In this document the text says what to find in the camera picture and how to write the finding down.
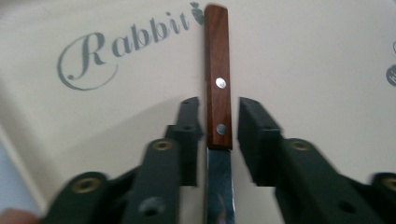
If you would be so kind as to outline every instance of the knife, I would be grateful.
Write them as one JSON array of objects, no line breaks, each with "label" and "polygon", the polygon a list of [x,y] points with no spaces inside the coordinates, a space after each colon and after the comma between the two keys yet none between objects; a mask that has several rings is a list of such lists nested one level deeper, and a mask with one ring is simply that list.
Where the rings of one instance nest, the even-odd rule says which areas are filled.
[{"label": "knife", "polygon": [[234,224],[228,10],[205,8],[207,224]]}]

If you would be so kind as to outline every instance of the brass insert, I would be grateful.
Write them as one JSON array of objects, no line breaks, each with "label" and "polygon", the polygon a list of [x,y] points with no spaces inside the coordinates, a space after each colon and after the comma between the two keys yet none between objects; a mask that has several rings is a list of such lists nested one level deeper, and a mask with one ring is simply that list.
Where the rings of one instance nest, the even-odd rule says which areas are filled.
[{"label": "brass insert", "polygon": [[382,184],[387,186],[388,189],[396,191],[396,178],[390,177],[382,180]]},{"label": "brass insert", "polygon": [[93,177],[88,177],[84,179],[80,179],[78,182],[76,182],[72,190],[75,193],[88,193],[91,191],[96,190],[100,185],[100,180],[97,178]]},{"label": "brass insert", "polygon": [[154,143],[153,147],[157,150],[164,151],[172,147],[172,143],[168,141],[159,141]]},{"label": "brass insert", "polygon": [[301,150],[301,151],[307,151],[311,148],[311,146],[309,146],[309,144],[307,144],[304,141],[299,141],[299,140],[290,141],[290,146],[294,149]]}]

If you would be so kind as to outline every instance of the wooden handle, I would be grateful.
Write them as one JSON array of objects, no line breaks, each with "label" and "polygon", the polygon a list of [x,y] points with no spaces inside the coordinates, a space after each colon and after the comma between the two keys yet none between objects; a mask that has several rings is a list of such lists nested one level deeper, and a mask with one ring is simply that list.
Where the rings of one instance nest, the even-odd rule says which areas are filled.
[{"label": "wooden handle", "polygon": [[224,7],[205,9],[205,72],[207,146],[232,149],[228,11]]}]

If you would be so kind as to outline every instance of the knife handle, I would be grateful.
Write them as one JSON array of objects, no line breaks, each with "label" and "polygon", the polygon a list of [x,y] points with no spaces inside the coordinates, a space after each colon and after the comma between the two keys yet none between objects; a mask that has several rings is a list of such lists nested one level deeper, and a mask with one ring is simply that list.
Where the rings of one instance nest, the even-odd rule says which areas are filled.
[{"label": "knife handle", "polygon": [[225,7],[209,5],[205,9],[205,79],[207,146],[232,149],[230,50]]}]

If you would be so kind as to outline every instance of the brass screw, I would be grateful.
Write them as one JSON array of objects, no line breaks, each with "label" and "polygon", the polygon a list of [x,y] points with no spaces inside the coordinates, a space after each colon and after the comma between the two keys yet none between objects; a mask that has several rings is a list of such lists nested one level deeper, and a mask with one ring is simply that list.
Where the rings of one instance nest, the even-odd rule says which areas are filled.
[{"label": "brass screw", "polygon": [[291,141],[290,146],[294,149],[301,150],[301,151],[307,151],[311,148],[311,146],[309,146],[309,144],[307,144],[304,141],[299,141],[299,140]]},{"label": "brass screw", "polygon": [[164,151],[172,147],[172,143],[168,141],[159,141],[154,143],[153,147],[157,150]]},{"label": "brass screw", "polygon": [[88,193],[91,191],[96,190],[100,185],[100,180],[97,178],[93,177],[88,177],[84,179],[80,179],[78,182],[76,182],[72,190],[75,193]]},{"label": "brass screw", "polygon": [[388,189],[396,191],[396,178],[389,177],[382,180],[382,184],[385,185]]}]

